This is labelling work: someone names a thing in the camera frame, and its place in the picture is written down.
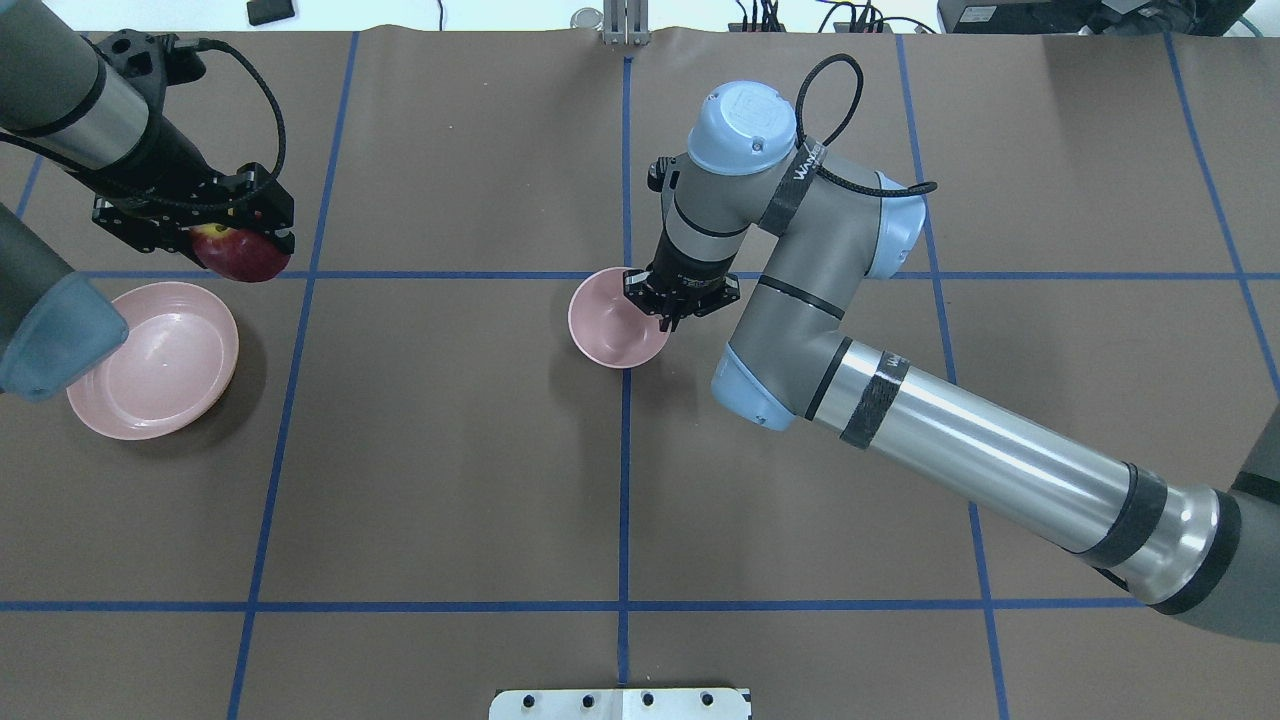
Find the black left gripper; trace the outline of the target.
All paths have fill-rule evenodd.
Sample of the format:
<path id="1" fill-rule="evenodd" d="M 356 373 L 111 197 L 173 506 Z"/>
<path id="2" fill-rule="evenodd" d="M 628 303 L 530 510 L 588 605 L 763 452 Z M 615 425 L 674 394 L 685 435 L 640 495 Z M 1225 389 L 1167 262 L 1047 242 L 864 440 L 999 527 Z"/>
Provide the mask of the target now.
<path id="1" fill-rule="evenodd" d="M 90 172 L 99 196 L 93 219 L 133 249 L 196 255 L 195 238 L 219 228 L 243 231 L 284 258 L 294 252 L 294 200 L 280 174 L 287 151 L 275 120 L 271 168 L 248 163 L 232 174 L 211 168 L 169 120 L 147 120 L 141 140 L 120 159 Z"/>

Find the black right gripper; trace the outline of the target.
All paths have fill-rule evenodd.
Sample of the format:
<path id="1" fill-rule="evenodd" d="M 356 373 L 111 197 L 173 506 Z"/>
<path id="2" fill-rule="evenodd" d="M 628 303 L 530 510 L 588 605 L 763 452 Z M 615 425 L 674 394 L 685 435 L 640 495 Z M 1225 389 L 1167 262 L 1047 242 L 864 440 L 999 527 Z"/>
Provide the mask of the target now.
<path id="1" fill-rule="evenodd" d="M 739 278 L 730 270 L 732 261 L 657 258 L 644 270 L 626 270 L 623 296 L 641 313 L 658 318 L 660 332 L 673 333 L 682 319 L 707 316 L 742 297 Z"/>

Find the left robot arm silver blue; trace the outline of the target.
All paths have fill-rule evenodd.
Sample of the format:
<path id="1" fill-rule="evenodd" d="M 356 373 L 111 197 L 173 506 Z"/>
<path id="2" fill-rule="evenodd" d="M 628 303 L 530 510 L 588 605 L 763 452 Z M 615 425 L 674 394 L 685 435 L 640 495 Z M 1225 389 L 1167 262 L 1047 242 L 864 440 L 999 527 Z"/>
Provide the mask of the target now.
<path id="1" fill-rule="evenodd" d="M 3 142 L 47 159 L 93 192 L 92 222 L 137 252 L 164 251 L 197 266 L 196 237 L 223 225 L 244 233 L 268 268 L 223 275 L 264 282 L 294 252 L 294 201 L 282 186 L 285 126 L 271 167 L 223 173 L 166 117 L 166 91 L 201 79 L 204 53 L 234 58 L 260 90 L 248 58 L 219 38 L 123 29 L 93 42 L 41 1 L 3 4 Z M 127 340 L 123 315 L 3 209 L 3 392 L 37 404 L 67 389 Z"/>

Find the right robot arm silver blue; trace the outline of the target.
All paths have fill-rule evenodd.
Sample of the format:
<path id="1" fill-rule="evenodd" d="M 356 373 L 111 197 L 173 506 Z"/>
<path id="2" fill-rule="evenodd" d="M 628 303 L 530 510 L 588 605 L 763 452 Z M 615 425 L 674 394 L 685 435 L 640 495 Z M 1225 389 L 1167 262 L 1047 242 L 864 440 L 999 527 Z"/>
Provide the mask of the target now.
<path id="1" fill-rule="evenodd" d="M 1277 641 L 1277 421 L 1228 489 L 1175 486 L 855 340 L 846 311 L 890 278 L 927 219 L 923 190 L 832 158 L 768 85 L 701 101 L 686 149 L 655 160 L 654 258 L 623 296 L 663 332 L 742 297 L 750 229 L 774 238 L 745 293 L 712 392 L 772 430 L 810 421 L 891 459 L 1094 569 L 1187 625 Z"/>

